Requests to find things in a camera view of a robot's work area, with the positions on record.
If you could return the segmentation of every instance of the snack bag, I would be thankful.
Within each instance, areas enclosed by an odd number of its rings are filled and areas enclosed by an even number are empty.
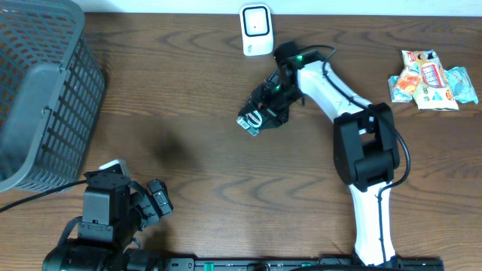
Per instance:
[[[479,103],[474,86],[470,81],[467,70],[464,67],[454,67],[449,71],[445,71],[452,89],[455,100],[461,103],[474,102]]]
[[[390,98],[392,102],[409,102],[412,100],[412,96],[406,96],[400,91],[395,90],[394,86],[397,84],[398,76],[391,76],[389,78],[389,90],[390,90]]]
[[[412,96],[421,80],[422,78],[417,70],[412,69],[411,67],[405,67],[397,80],[397,84],[393,87],[393,90],[406,96]]]
[[[405,69],[410,69],[413,73],[418,72],[421,79],[413,93],[413,99],[419,109],[459,110],[442,63],[435,51],[403,50],[401,53]]]

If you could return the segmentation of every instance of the wooden table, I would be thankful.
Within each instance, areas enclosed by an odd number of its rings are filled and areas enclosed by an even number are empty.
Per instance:
[[[390,103],[401,49],[435,49],[465,66],[482,99],[482,18],[273,16],[276,43],[338,47],[336,73],[388,102],[413,171],[390,199],[402,256],[440,256],[447,270],[482,269],[480,105],[418,111]],[[236,124],[271,56],[244,57],[235,15],[88,14],[85,33],[110,85],[84,171],[114,158],[133,178],[163,179],[175,214],[137,236],[148,250],[198,257],[351,254],[352,199],[332,160],[332,124],[310,100],[254,138]],[[396,172],[403,174],[404,163]],[[85,186],[1,214],[0,269],[39,270]],[[12,190],[0,204],[31,195]]]

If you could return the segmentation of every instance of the white backdrop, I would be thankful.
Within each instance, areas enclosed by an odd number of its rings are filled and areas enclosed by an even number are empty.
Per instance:
[[[74,0],[86,12],[237,14],[243,0]],[[273,14],[482,16],[482,0],[265,0]]]

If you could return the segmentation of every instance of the gray basket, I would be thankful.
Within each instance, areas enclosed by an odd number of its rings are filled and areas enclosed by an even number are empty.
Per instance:
[[[77,181],[105,82],[69,0],[0,0],[0,192]]]

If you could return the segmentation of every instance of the brown wooden surface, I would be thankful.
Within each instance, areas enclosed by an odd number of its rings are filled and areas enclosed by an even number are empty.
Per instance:
[[[435,49],[465,66],[482,98],[482,18],[273,16],[276,43],[338,47],[332,65],[358,94],[389,102],[400,49]],[[350,254],[352,199],[332,161],[332,125],[311,101],[280,129],[251,137],[236,124],[275,63],[243,56],[234,15],[89,14],[86,34],[110,85],[84,170],[114,158],[145,184],[166,181],[175,214],[137,236],[144,248],[198,257]],[[480,105],[421,112],[392,104],[413,171],[392,192],[392,240],[402,256],[440,256],[480,270]],[[404,163],[396,174],[403,173]],[[0,269],[40,269],[85,186],[2,213]],[[31,195],[12,190],[3,206]]]

